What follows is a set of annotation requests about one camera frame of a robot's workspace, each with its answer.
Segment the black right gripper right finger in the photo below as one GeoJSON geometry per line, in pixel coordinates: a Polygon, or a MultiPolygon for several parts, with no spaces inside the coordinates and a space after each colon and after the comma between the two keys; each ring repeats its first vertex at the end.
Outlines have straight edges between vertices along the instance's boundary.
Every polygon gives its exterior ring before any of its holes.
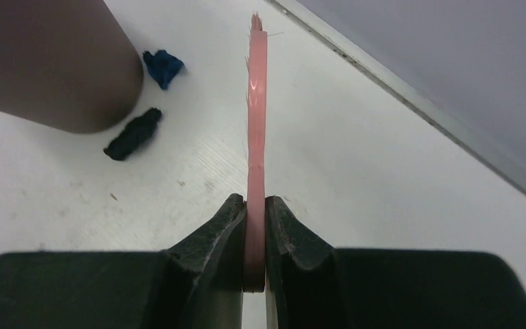
{"type": "Polygon", "coordinates": [[[269,328],[526,328],[526,292],[485,252],[336,248],[266,199],[269,328]]]}

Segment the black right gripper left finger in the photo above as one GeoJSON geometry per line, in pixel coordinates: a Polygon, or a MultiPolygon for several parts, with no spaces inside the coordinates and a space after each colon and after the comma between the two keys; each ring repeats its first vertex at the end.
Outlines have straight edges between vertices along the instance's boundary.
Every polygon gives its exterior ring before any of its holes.
{"type": "Polygon", "coordinates": [[[246,207],[156,251],[0,254],[0,328],[239,328],[246,207]]]}

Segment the pink hand brush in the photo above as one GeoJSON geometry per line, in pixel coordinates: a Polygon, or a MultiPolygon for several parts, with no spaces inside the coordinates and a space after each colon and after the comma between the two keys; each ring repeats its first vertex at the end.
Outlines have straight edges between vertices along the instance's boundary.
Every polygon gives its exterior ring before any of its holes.
{"type": "Polygon", "coordinates": [[[265,170],[268,33],[259,14],[251,16],[247,58],[248,174],[242,290],[263,292],[265,285],[265,170]]]}

